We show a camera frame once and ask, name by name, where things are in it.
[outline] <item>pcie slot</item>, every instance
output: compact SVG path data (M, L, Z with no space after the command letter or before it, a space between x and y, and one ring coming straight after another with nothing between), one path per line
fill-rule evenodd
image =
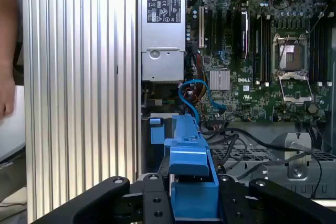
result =
M198 10L199 26L198 26L198 46L204 48L204 6L200 6Z
M260 81L262 80L262 77L264 76L264 31L263 31L263 24L264 24L264 21L263 21L263 18L260 17L260 37L259 37L259 48L260 48L260 51L259 51L259 58L260 58Z
M217 16L218 16L218 13L213 13L213 22L212 22L212 29L211 29L211 51L218 50Z
M267 76L267 64L268 64L268 59L267 59L267 24L266 24L266 20L264 19L264 17L262 17L263 21L262 21L262 43L263 43L263 48L262 48L262 55L261 57L263 58L262 62L262 76L261 76L261 81L265 81L265 78Z
M310 46L309 46L309 80L314 80L314 59L315 59L315 52L314 52L314 36L315 33L312 32L309 37Z
M206 15L206 31L204 37L208 38L207 51L208 53L212 51L212 25L213 25L213 12L209 10Z
M241 21L241 43L242 43L242 53L241 58L247 59L248 54L248 41L249 41L249 31L248 31L248 14L247 12L242 12L242 21Z

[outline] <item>person's hand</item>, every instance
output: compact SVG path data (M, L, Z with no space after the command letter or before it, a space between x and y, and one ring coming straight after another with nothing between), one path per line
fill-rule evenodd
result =
M15 82L11 68L0 67L0 120L14 111Z

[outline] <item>screw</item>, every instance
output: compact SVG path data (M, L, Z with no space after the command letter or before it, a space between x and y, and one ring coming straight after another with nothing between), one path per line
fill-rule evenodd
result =
M302 177L302 174L303 174L302 171L298 168L294 168L293 173L294 173L294 177L296 178Z
M154 216L155 216L155 217L162 217L162 216L163 216L163 212L161 212L161 211L156 211L156 212L154 213Z
M157 50L152 50L150 51L150 56L154 59L157 59L158 57L160 57L160 52Z
M156 179L158 179L159 177L157 177L156 175L151 175L150 177L149 177L149 179L151 179L151 180L156 180Z
M241 212L236 212L236 217L237 218L242 218L243 217L243 214Z
M153 199L153 202L154 202L154 203L160 203L160 202L161 202L161 199L160 199L160 198L155 198L155 199Z
M120 183L122 183L124 180L123 179L121 179L121 178L117 178L116 180L114 180L114 183L115 184L120 184Z
M258 180L258 181L256 182L256 184L257 184L258 186L266 186L266 183L265 183L264 181L261 181L261 180Z

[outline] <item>warning label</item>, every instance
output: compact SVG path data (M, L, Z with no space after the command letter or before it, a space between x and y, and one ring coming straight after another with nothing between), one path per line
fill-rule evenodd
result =
M181 0L148 0L148 23L181 23Z

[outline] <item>ribbed metal surface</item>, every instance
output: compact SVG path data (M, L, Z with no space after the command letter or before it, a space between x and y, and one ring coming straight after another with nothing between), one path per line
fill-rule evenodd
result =
M28 221L135 179L136 0L23 0Z
M210 90L230 89L230 70L210 71Z

